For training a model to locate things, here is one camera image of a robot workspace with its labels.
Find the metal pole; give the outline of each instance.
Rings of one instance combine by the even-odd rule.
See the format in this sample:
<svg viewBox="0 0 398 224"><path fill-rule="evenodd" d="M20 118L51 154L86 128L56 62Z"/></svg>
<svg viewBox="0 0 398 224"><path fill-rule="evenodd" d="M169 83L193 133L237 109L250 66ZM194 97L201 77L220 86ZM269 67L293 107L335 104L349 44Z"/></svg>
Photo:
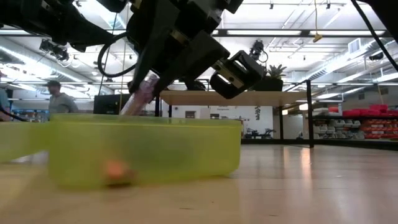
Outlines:
<svg viewBox="0 0 398 224"><path fill-rule="evenodd" d="M173 106L172 105L169 105L169 118L171 118L172 117L172 115L173 115Z"/></svg>
<svg viewBox="0 0 398 224"><path fill-rule="evenodd" d="M310 139L310 148L314 147L313 143L313 124L312 124L312 95L311 95L311 80L307 80L307 104L308 104L308 132Z"/></svg>
<svg viewBox="0 0 398 224"><path fill-rule="evenodd" d="M282 114L282 107L279 107L279 134L280 140L284 140L284 116Z"/></svg>
<svg viewBox="0 0 398 224"><path fill-rule="evenodd" d="M160 96L157 95L155 99L155 116L160 116Z"/></svg>

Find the floor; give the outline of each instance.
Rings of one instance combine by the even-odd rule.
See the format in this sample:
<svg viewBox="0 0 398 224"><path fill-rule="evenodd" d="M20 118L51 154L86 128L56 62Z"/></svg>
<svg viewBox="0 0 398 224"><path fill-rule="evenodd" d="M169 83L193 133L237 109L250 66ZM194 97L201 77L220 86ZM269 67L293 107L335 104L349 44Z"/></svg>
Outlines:
<svg viewBox="0 0 398 224"><path fill-rule="evenodd" d="M1 223L395 223L398 152L243 146L229 178L63 192L44 169L0 166Z"/></svg>

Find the person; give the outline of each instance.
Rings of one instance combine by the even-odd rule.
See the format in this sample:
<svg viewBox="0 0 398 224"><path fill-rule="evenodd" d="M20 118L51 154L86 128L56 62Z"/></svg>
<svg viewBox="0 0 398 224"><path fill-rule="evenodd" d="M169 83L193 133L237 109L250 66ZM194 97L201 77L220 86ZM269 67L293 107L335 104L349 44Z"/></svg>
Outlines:
<svg viewBox="0 0 398 224"><path fill-rule="evenodd" d="M79 109L73 98L61 93L61 83L52 80L45 85L51 94L49 112L54 113L77 113Z"/></svg>
<svg viewBox="0 0 398 224"><path fill-rule="evenodd" d="M0 82L1 77L7 77L7 75L3 74L0 71ZM5 89L0 88L0 106L7 112L10 112L10 104L8 103L7 92ZM9 121L10 117L5 115L4 113L0 112L0 121Z"/></svg>

